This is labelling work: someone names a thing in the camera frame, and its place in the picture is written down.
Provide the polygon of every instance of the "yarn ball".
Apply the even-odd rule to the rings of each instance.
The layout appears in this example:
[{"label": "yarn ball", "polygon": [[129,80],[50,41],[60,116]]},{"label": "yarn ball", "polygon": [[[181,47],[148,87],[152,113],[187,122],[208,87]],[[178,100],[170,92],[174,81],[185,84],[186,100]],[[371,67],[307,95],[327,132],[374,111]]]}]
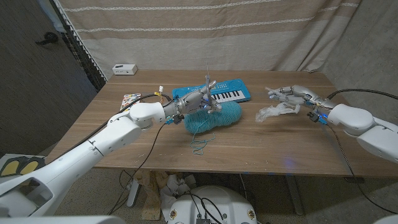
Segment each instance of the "yarn ball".
[{"label": "yarn ball", "polygon": [[185,115],[185,129],[192,134],[202,133],[217,126],[227,126],[237,122],[242,116],[242,108],[236,102],[221,103],[223,109],[220,112],[207,113],[199,110],[196,113]]}]

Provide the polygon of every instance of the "wooden table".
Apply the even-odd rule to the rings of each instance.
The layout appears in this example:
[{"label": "wooden table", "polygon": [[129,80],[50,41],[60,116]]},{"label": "wooden table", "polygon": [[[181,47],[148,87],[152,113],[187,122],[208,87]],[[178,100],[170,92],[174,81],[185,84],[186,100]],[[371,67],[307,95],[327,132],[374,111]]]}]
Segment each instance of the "wooden table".
[{"label": "wooden table", "polygon": [[[203,84],[205,73],[140,70],[133,76],[113,76],[50,153],[47,162],[54,160],[119,111],[123,95],[146,95],[163,85],[165,94],[172,96],[174,88]],[[306,116],[310,111],[308,108],[302,107],[298,114],[271,117],[263,123],[254,121],[261,108],[279,103],[268,99],[265,86],[279,88],[302,85],[326,97],[336,89],[324,74],[210,71],[210,77],[219,82],[234,78],[244,81],[251,94],[251,101],[240,103],[242,118],[231,126],[198,134],[197,139],[210,139],[212,133],[216,136],[204,148],[202,156],[192,154],[189,146],[192,134],[185,130],[183,124],[165,126],[143,168],[190,172],[349,175],[341,154],[331,145],[331,141],[335,141],[333,133],[327,128],[328,137],[319,123],[310,121]],[[146,102],[158,100],[159,98],[154,98]],[[334,97],[333,101],[347,103],[341,95]],[[154,126],[147,133],[141,134],[136,142],[112,152],[96,167],[137,168],[149,152],[159,128],[160,126]],[[398,176],[397,164],[368,153],[355,139],[348,137],[341,127],[336,127],[335,131],[356,175]]]}]

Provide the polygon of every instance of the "plastic bag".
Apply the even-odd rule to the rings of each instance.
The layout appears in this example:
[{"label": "plastic bag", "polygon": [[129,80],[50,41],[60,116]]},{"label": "plastic bag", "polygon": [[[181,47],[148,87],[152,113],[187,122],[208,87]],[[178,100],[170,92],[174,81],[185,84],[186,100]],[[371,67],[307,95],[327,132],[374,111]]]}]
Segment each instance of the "plastic bag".
[{"label": "plastic bag", "polygon": [[256,122],[263,122],[266,118],[270,116],[278,116],[280,114],[287,113],[298,113],[300,111],[300,105],[292,106],[287,103],[279,103],[276,107],[270,106],[268,108],[261,109],[256,114]]}]

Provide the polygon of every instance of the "blue connector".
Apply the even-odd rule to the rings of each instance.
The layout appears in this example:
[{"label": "blue connector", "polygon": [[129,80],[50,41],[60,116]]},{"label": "blue connector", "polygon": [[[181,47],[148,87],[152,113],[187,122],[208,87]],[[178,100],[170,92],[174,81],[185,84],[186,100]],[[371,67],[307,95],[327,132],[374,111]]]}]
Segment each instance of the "blue connector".
[{"label": "blue connector", "polygon": [[319,120],[318,120],[321,124],[328,124],[328,122],[327,121],[325,121],[321,116],[319,117]]},{"label": "blue connector", "polygon": [[171,124],[171,123],[173,123],[173,119],[171,118],[171,119],[168,119],[166,122],[165,122],[165,124]]}]

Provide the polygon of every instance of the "curtain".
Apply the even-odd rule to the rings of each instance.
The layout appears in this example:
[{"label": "curtain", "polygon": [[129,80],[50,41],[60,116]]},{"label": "curtain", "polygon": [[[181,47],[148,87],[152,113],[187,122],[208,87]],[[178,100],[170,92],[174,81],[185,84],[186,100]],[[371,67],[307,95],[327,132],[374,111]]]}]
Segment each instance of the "curtain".
[{"label": "curtain", "polygon": [[59,0],[109,78],[139,70],[314,71],[360,0]]}]

